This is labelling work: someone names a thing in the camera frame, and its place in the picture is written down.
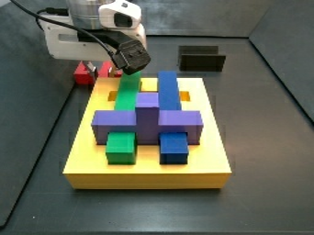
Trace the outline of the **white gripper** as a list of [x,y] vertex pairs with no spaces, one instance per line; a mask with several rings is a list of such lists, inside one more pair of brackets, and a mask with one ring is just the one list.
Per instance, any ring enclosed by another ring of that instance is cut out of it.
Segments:
[[[72,25],[71,17],[55,15],[43,16],[58,22]],[[44,30],[48,51],[55,59],[99,62],[105,62],[111,59],[107,51],[97,42],[79,41],[76,30],[64,28],[43,20],[39,20],[39,23]],[[147,49],[146,32],[142,24],[133,29],[113,29],[113,31],[122,31],[126,35],[138,39]],[[86,62],[84,67],[91,76],[93,82],[95,82],[98,79],[98,67],[91,62]],[[123,72],[111,66],[109,69],[109,76],[111,78],[118,78],[122,75]]]

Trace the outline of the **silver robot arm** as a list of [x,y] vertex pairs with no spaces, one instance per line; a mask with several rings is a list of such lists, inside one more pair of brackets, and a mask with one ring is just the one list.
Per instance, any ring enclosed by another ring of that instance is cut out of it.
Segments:
[[126,74],[141,71],[150,63],[142,8],[129,0],[67,0],[66,13],[48,10],[44,17],[84,29],[113,52],[110,55],[84,33],[40,20],[52,57],[83,62],[88,77],[76,77],[80,84],[91,84],[98,78],[93,62],[113,61],[115,68]]

